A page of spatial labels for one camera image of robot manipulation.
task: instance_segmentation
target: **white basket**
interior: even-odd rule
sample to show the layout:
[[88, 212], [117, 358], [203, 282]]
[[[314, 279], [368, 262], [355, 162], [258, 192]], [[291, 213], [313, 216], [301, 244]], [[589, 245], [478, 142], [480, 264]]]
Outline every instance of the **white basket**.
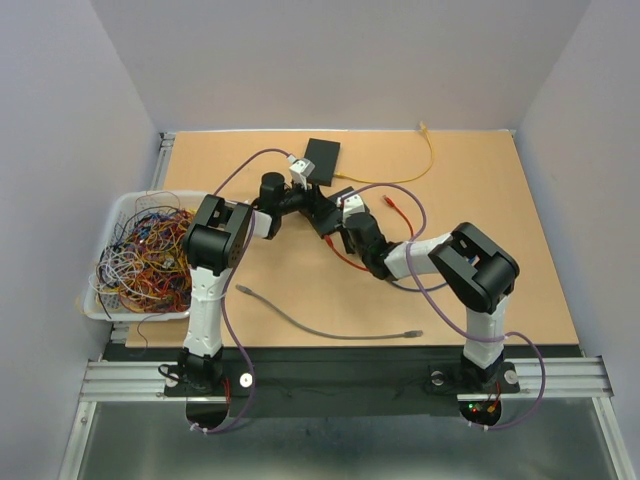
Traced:
[[[124, 225], [127, 219], [134, 216], [140, 210], [145, 208], [159, 207], [162, 205], [170, 205], [172, 207], [180, 207], [190, 210], [197, 210], [202, 203], [202, 199], [207, 192], [193, 192], [190, 190], [178, 190], [178, 191], [145, 191], [127, 193], [121, 196], [114, 204], [111, 212], [109, 213], [109, 220], [107, 221], [106, 228], [102, 235], [96, 255], [93, 261], [93, 268], [100, 261], [100, 255], [104, 248], [112, 244], [116, 238], [114, 228], [116, 224]], [[89, 286], [87, 286], [84, 295], [83, 310], [85, 315], [89, 318], [96, 320], [108, 320], [111, 322], [139, 322], [147, 318], [146, 321], [164, 321], [172, 320], [176, 318], [186, 318], [189, 316], [189, 311], [185, 312], [173, 312], [154, 315], [149, 313], [134, 313], [125, 309], [115, 295], [102, 295], [102, 301], [106, 307], [111, 318], [107, 317], [102, 305], [98, 301], [96, 292]]]

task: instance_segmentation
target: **wooden table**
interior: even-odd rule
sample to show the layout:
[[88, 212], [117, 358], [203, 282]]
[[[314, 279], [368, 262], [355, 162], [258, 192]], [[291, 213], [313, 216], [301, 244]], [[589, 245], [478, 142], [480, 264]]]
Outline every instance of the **wooden table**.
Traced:
[[[212, 192], [254, 152], [279, 147], [302, 156], [310, 137], [342, 143], [337, 170], [355, 177], [393, 181], [416, 175], [429, 162], [424, 137], [412, 131], [198, 132], [176, 137], [164, 188]], [[507, 131], [433, 132], [435, 165], [429, 173], [405, 184], [423, 202], [432, 238], [470, 221], [520, 264], [521, 274], [507, 310], [506, 329], [529, 335], [538, 344], [577, 344], [569, 311], [545, 241], [540, 221]], [[287, 173], [279, 154], [259, 157], [221, 192], [246, 201], [258, 194], [260, 177], [268, 171]], [[334, 179], [325, 194], [359, 184]], [[381, 200], [389, 195], [416, 227], [419, 213], [411, 199], [388, 188], [367, 191], [363, 198], [388, 240], [409, 236], [407, 225]], [[336, 245], [342, 248], [339, 237]], [[423, 283], [435, 285], [437, 275]], [[299, 214], [284, 218], [271, 241], [252, 242], [234, 283], [264, 295], [298, 321], [340, 335], [381, 335], [421, 329], [415, 339], [380, 341], [330, 340], [291, 326], [257, 300], [230, 289], [231, 322], [247, 346], [460, 345], [451, 330], [420, 294], [392, 288], [367, 272], [337, 258]], [[411, 280], [404, 281], [411, 285]], [[451, 318], [464, 326], [462, 304], [449, 289], [433, 294]], [[141, 331], [149, 346], [182, 346], [186, 321], [147, 323]], [[131, 328], [127, 346], [144, 346]], [[224, 343], [233, 342], [226, 330]]]

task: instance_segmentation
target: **gray wall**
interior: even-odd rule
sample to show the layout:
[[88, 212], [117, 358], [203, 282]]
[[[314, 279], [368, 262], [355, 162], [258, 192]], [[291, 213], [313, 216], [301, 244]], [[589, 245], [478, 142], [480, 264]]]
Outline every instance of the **gray wall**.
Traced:
[[0, 478], [52, 479], [106, 339], [74, 299], [157, 136], [88, 1], [4, 2], [0, 52]]
[[512, 128], [588, 0], [92, 0], [160, 130]]
[[594, 0], [516, 144], [590, 355], [640, 471], [640, 3]]

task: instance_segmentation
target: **tangled cable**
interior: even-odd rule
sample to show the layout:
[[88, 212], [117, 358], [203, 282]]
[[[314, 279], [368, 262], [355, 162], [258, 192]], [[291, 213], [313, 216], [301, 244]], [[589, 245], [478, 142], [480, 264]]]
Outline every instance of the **tangled cable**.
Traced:
[[158, 206], [117, 224], [116, 240], [102, 251], [89, 277], [103, 307], [103, 295], [117, 295], [120, 305], [136, 313], [187, 310], [191, 276], [180, 244], [192, 220], [188, 210]]

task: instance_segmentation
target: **gray cable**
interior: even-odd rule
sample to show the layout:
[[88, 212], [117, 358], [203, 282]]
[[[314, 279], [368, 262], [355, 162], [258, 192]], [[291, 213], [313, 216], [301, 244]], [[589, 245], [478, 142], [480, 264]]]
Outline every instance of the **gray cable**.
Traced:
[[417, 338], [417, 337], [421, 337], [422, 336], [422, 330], [409, 330], [408, 332], [394, 333], [394, 334], [391, 334], [391, 335], [359, 335], [359, 336], [333, 335], [332, 333], [320, 332], [318, 330], [314, 330], [311, 327], [307, 327], [306, 325], [303, 325], [302, 323], [298, 322], [297, 320], [294, 320], [292, 317], [290, 317], [285, 312], [280, 310], [278, 307], [276, 307], [269, 300], [264, 298], [262, 295], [254, 292], [249, 287], [245, 287], [244, 285], [236, 284], [236, 288], [238, 290], [240, 290], [242, 293], [246, 293], [247, 295], [260, 300], [263, 304], [265, 304], [267, 307], [271, 308], [278, 315], [280, 315], [282, 318], [284, 318], [286, 321], [288, 321], [292, 325], [295, 325], [296, 327], [298, 327], [300, 330], [304, 330], [305, 332], [308, 332], [308, 333], [310, 333], [312, 335], [317, 335], [319, 337], [333, 338], [333, 339], [336, 339], [336, 340], [387, 340], [387, 339], [390, 339], [390, 338]]

